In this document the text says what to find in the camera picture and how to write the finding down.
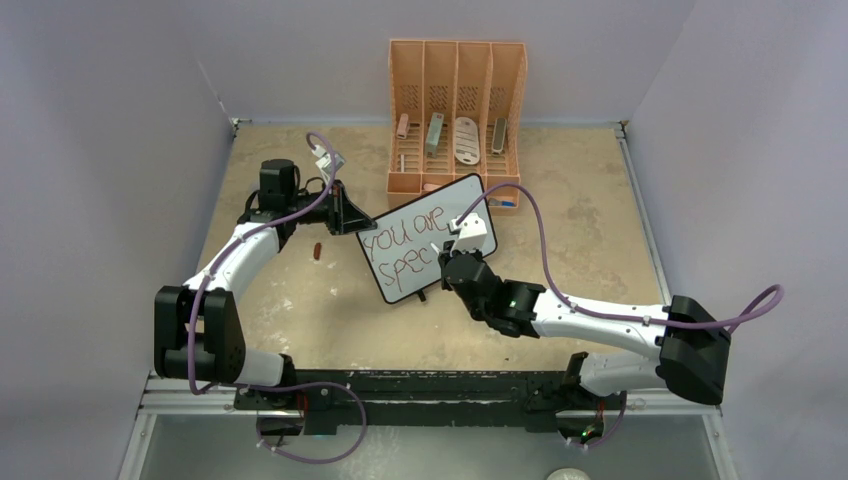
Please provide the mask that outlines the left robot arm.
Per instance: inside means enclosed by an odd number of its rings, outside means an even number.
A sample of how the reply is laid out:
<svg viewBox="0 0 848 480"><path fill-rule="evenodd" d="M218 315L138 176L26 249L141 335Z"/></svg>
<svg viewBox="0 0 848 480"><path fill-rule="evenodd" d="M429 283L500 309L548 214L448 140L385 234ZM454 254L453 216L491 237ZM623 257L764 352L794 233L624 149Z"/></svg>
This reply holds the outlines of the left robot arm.
<svg viewBox="0 0 848 480"><path fill-rule="evenodd" d="M286 245L301 224L323 224L330 234L376 228L376 221L352 203L331 173L344 165L339 154L316 163L323 188L310 192L290 160L262 163L259 186L251 193L228 243L190 279L164 286L154 300L154 369L166 378L259 387L272 408L297 399L292 360L247 347L237 312L254 278Z"/></svg>

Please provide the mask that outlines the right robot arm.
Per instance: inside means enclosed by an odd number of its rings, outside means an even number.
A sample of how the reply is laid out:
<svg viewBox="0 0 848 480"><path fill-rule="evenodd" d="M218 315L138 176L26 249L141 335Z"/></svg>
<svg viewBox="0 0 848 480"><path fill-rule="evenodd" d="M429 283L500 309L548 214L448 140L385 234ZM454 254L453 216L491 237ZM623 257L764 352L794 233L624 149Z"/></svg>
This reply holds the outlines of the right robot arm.
<svg viewBox="0 0 848 480"><path fill-rule="evenodd" d="M584 407L622 391L667 388L685 400L719 405L731 335L697 301L623 305L559 299L540 284L503 280L478 252L443 252L441 286L457 294L475 321L512 338L563 337L619 348L573 356L561 381L564 399Z"/></svg>

